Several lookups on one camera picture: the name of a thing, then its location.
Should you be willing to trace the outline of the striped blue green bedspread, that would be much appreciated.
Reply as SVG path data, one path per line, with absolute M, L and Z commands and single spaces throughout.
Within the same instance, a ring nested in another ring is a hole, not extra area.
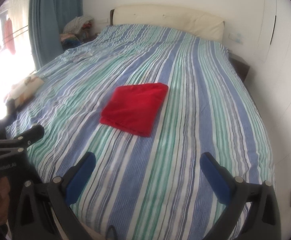
M 42 67 L 44 83 L 8 128 L 41 124 L 28 150 L 43 181 L 86 153 L 96 169 L 77 217 L 120 239 L 200 239 L 221 215 L 200 168 L 209 152 L 234 176 L 274 181 L 266 128 L 228 49 L 172 28 L 123 24 Z

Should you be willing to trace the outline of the patterned cushion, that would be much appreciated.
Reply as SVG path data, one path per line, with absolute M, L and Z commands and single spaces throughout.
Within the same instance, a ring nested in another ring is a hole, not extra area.
M 45 82 L 36 75 L 26 77 L 10 92 L 8 99 L 14 100 L 15 107 L 21 107 L 32 99 Z

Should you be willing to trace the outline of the red sweater with white rabbit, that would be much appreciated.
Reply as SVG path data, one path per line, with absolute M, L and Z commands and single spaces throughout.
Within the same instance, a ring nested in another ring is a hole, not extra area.
M 163 83 L 119 86 L 101 111 L 100 123 L 149 137 L 168 89 Z

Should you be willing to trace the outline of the cream padded headboard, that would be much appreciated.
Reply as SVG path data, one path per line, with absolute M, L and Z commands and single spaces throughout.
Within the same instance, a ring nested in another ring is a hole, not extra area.
M 110 25 L 148 24 L 174 28 L 205 40 L 222 42 L 225 20 L 209 12 L 162 4 L 121 5 L 110 11 Z

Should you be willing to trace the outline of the blue curtain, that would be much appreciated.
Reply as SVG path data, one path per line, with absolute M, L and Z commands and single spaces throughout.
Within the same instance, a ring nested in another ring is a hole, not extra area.
M 82 0 L 29 0 L 29 40 L 36 70 L 64 53 L 60 34 L 82 15 Z

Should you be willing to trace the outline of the pile of clothes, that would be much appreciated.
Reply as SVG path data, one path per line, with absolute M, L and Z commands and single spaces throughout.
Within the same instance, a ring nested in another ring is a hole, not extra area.
M 76 48 L 97 37 L 92 16 L 79 16 L 68 22 L 60 34 L 63 50 Z

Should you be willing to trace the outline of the wall socket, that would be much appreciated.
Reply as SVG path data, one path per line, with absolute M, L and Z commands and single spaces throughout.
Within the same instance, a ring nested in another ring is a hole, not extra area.
M 244 44 L 243 36 L 240 33 L 238 34 L 229 33 L 228 38 L 238 44 Z

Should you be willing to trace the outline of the red hanging garment outside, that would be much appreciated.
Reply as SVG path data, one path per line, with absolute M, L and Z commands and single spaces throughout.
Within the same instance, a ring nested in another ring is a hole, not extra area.
M 8 18 L 4 24 L 4 46 L 12 54 L 15 54 L 13 24 L 10 18 Z

